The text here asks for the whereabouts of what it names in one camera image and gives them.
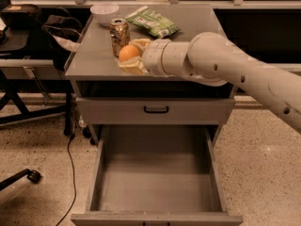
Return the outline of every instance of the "gold can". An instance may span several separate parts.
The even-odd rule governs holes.
[[[122,47],[129,44],[130,29],[125,19],[113,19],[110,24],[113,54],[118,57]]]

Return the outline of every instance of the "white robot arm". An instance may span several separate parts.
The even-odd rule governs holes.
[[[258,61],[221,35],[201,33],[190,42],[156,40],[142,61],[154,76],[178,75],[211,86],[230,82],[301,133],[301,77]]]

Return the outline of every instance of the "black cable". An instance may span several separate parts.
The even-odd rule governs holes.
[[[75,183],[75,167],[74,167],[74,164],[73,164],[73,159],[72,159],[72,156],[71,156],[71,153],[70,153],[70,145],[71,145],[71,142],[73,141],[73,139],[75,138],[75,133],[73,133],[70,137],[70,140],[69,140],[69,143],[67,145],[67,152],[69,154],[69,157],[70,157],[70,160],[71,160],[71,166],[72,166],[72,176],[73,176],[73,190],[74,190],[74,197],[73,197],[73,201],[71,203],[71,206],[70,208],[68,209],[68,211],[66,212],[66,214],[63,216],[63,218],[56,224],[56,226],[58,226],[64,219],[65,217],[69,214],[69,212],[71,211],[74,203],[75,203],[75,200],[76,200],[76,183]]]

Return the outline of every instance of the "bowl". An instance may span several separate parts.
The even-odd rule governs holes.
[[[119,6],[110,2],[97,3],[91,7],[90,11],[99,24],[109,26],[111,20],[119,15]]]

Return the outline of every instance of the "closed drawer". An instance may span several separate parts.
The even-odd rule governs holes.
[[[209,133],[197,125],[103,128],[86,212],[77,226],[236,226]]]
[[[233,99],[78,98],[88,124],[224,124]]]

